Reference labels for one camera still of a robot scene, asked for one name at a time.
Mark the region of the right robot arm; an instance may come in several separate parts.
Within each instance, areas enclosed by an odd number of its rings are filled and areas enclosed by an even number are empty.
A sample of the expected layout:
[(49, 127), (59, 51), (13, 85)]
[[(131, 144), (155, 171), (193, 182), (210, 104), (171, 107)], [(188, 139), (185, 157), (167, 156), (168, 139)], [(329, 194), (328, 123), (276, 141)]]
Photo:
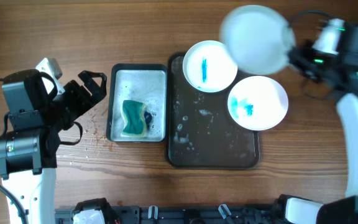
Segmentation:
[(316, 41), (288, 53), (306, 81), (326, 82), (337, 96), (336, 110), (346, 140), (347, 187), (344, 199), (317, 203), (281, 195), (273, 204), (274, 223), (358, 223), (358, 25), (327, 21)]

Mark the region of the green yellow sponge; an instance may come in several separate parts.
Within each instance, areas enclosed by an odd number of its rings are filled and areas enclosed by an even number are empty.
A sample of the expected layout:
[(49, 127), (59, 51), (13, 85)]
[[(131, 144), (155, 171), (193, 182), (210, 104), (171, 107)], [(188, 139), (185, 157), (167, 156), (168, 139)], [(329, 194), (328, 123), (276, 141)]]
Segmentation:
[(145, 136), (147, 125), (145, 122), (145, 104), (134, 100), (122, 102), (121, 115), (124, 120), (122, 136), (139, 137)]

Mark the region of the white stained plate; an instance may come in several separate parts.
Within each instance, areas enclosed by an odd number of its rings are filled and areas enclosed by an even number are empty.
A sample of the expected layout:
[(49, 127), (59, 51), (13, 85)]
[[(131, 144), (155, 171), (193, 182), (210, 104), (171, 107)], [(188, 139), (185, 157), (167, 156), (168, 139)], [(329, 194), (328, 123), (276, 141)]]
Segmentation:
[(205, 40), (192, 46), (183, 59), (183, 74), (196, 90), (216, 93), (226, 89), (237, 75), (237, 65), (223, 43)]
[(238, 69), (254, 75), (278, 73), (289, 64), (295, 35), (277, 11), (260, 5), (241, 6), (223, 20), (219, 39)]
[(277, 81), (264, 76), (247, 77), (229, 92), (230, 117), (241, 127), (263, 131), (278, 125), (286, 116), (289, 100)]

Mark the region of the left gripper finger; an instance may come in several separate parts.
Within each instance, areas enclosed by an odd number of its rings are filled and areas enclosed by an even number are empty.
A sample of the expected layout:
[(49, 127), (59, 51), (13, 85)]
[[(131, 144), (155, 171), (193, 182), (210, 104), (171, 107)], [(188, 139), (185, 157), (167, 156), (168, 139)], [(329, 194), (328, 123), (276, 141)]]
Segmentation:
[[(78, 74), (78, 77), (85, 84), (85, 87), (91, 93), (91, 101), (101, 101), (107, 95), (106, 93), (106, 83), (107, 76), (104, 73), (96, 73), (91, 71), (83, 70)], [(95, 78), (101, 79), (101, 84), (97, 84), (94, 80)]]
[(81, 91), (81, 86), (75, 81), (69, 81), (64, 87), (65, 93), (79, 93)]

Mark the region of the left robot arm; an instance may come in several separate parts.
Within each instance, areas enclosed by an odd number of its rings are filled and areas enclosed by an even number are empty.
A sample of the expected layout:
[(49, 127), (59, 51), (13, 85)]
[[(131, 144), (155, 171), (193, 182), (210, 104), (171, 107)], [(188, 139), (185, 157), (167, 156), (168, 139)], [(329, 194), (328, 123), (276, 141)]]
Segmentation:
[(7, 196), (11, 223), (54, 223), (56, 152), (64, 142), (60, 131), (77, 125), (76, 119), (106, 96), (107, 77), (82, 71), (79, 85), (68, 82), (63, 91), (52, 77), (36, 69), (23, 70), (2, 80), (9, 111), (5, 124), (12, 131), (0, 136), (0, 177)]

